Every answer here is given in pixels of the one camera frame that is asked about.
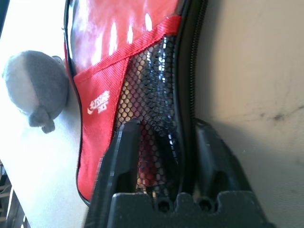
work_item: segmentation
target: stuffed animal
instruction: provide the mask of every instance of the stuffed animal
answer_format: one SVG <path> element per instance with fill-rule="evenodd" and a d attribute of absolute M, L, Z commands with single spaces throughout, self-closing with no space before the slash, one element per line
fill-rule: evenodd
<path fill-rule="evenodd" d="M 38 51 L 9 58 L 2 77 L 11 101 L 44 133 L 55 129 L 54 119 L 67 102 L 68 77 L 63 61 Z"/>

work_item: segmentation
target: glossy red material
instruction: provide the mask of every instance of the glossy red material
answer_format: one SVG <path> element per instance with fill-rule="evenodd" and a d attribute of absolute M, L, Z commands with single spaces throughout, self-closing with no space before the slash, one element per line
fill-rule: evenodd
<path fill-rule="evenodd" d="M 178 0 L 78 0 L 72 53 L 81 72 L 175 14 Z"/>

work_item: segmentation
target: zipper track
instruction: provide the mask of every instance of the zipper track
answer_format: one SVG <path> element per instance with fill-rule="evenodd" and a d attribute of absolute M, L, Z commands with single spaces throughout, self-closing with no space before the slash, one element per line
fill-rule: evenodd
<path fill-rule="evenodd" d="M 195 69 L 196 69 L 196 57 L 198 52 L 200 32 L 204 22 L 206 8 L 208 1 L 204 0 L 199 11 L 198 19 L 195 24 L 193 41 L 191 45 L 191 54 L 190 54 L 190 119 L 191 119 L 191 129 L 194 130 L 195 124 Z"/>

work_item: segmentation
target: black mesh pocket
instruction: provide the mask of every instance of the black mesh pocket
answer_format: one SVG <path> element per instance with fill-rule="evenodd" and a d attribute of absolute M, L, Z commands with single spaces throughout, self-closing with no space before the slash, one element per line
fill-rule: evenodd
<path fill-rule="evenodd" d="M 138 191 L 152 197 L 176 196 L 180 148 L 173 106 L 175 37 L 132 57 L 118 104 L 116 130 L 133 118 L 142 121 Z"/>

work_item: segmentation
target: white surface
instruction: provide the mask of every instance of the white surface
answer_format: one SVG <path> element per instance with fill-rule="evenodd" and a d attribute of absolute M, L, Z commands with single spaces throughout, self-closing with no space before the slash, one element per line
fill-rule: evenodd
<path fill-rule="evenodd" d="M 64 56 L 64 0 L 11 0 L 0 39 L 0 71 L 7 58 L 32 49 Z M 0 159 L 32 228 L 81 227 L 87 206 L 76 190 L 80 113 L 75 93 L 48 135 L 29 128 L 0 79 Z"/>
<path fill-rule="evenodd" d="M 237 155 L 269 220 L 303 228 L 304 1 L 211 0 L 201 35 L 197 116 Z"/>

